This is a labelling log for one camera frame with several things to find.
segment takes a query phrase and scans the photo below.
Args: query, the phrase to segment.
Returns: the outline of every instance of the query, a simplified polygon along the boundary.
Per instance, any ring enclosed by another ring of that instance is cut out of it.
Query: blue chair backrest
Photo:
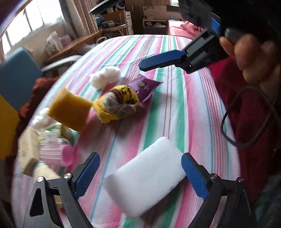
[[[18,48],[0,65],[0,95],[18,111],[31,98],[32,87],[42,74],[29,53]]]

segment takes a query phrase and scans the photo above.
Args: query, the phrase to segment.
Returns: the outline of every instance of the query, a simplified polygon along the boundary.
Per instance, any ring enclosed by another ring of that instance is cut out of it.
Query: pink bedsheet
[[[195,26],[188,21],[169,20],[166,33],[171,36],[194,39],[202,30],[201,27]]]

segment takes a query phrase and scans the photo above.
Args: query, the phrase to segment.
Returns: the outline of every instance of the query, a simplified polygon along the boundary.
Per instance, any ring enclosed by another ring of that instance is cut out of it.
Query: purple package
[[[128,84],[128,86],[131,87],[133,91],[135,91],[140,102],[145,102],[151,96],[157,86],[161,85],[162,83],[162,81],[154,81],[139,74],[137,78],[135,78],[131,81],[130,84]]]

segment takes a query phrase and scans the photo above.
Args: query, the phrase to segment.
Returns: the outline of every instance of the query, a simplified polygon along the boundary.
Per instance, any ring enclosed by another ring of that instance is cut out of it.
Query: window
[[[3,50],[9,50],[29,33],[62,17],[59,0],[33,0],[21,11],[7,28],[2,38]]]
[[[171,6],[180,6],[178,0],[171,0]]]

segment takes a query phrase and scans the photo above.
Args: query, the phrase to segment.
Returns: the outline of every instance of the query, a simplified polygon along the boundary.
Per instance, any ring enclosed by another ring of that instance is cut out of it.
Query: orange sponge
[[[92,102],[62,88],[50,105],[48,116],[75,130],[83,131]]]

